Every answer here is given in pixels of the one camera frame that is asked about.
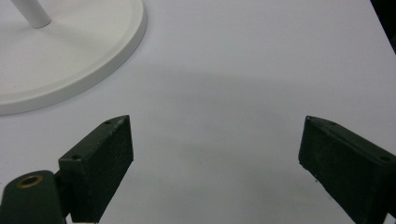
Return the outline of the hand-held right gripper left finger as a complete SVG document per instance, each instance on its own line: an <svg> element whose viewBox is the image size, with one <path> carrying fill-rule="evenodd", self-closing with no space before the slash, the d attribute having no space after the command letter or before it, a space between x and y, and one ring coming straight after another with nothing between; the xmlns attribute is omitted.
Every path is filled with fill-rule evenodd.
<svg viewBox="0 0 396 224"><path fill-rule="evenodd" d="M134 160L130 117L109 119L59 159L74 222L97 223Z"/></svg>

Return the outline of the white round lamp stand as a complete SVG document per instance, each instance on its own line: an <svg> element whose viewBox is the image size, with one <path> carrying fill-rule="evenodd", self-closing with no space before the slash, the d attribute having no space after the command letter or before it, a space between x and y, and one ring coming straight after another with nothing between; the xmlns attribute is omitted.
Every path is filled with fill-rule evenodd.
<svg viewBox="0 0 396 224"><path fill-rule="evenodd" d="M0 0L0 116L54 105L122 66L147 28L143 0L37 0L50 23L34 28Z"/></svg>

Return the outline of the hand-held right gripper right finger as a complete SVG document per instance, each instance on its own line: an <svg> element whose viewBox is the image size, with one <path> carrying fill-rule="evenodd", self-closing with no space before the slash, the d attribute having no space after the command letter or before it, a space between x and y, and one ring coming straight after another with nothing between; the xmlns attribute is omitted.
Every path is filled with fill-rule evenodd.
<svg viewBox="0 0 396 224"><path fill-rule="evenodd" d="M299 163L356 224L396 218L396 156L330 120L308 116Z"/></svg>

